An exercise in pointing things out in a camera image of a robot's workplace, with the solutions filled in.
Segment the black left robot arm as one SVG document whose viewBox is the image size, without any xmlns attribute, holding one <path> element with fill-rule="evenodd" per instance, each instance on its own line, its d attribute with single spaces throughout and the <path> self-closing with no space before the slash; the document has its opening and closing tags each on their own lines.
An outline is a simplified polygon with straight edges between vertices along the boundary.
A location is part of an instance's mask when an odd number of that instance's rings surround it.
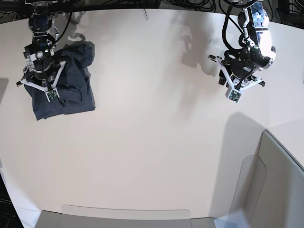
<svg viewBox="0 0 304 228">
<path fill-rule="evenodd" d="M 209 55 L 209 60 L 219 67 L 219 84 L 228 89 L 227 99 L 238 103 L 243 92 L 255 85 L 264 86 L 262 78 L 254 76 L 256 71 L 268 69 L 276 59 L 276 49 L 272 45 L 270 22 L 260 0 L 227 0 L 228 10 L 222 28 L 222 40 L 227 50 L 224 57 Z M 237 17 L 239 48 L 233 48 L 227 40 L 226 32 L 233 8 L 240 9 Z"/>
</svg>

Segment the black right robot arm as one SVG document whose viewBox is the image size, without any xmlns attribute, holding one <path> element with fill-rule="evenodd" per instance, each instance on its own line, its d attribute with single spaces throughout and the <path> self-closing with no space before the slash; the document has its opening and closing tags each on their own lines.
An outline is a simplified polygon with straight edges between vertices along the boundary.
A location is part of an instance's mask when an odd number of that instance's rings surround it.
<svg viewBox="0 0 304 228">
<path fill-rule="evenodd" d="M 51 102 L 59 98 L 57 83 L 68 61 L 66 57 L 55 55 L 57 42 L 61 39 L 55 26 L 56 12 L 50 12 L 49 6 L 57 0 L 26 0 L 33 7 L 28 26 L 32 31 L 32 43 L 25 47 L 26 66 L 23 77 L 16 83 L 44 92 Z"/>
</svg>

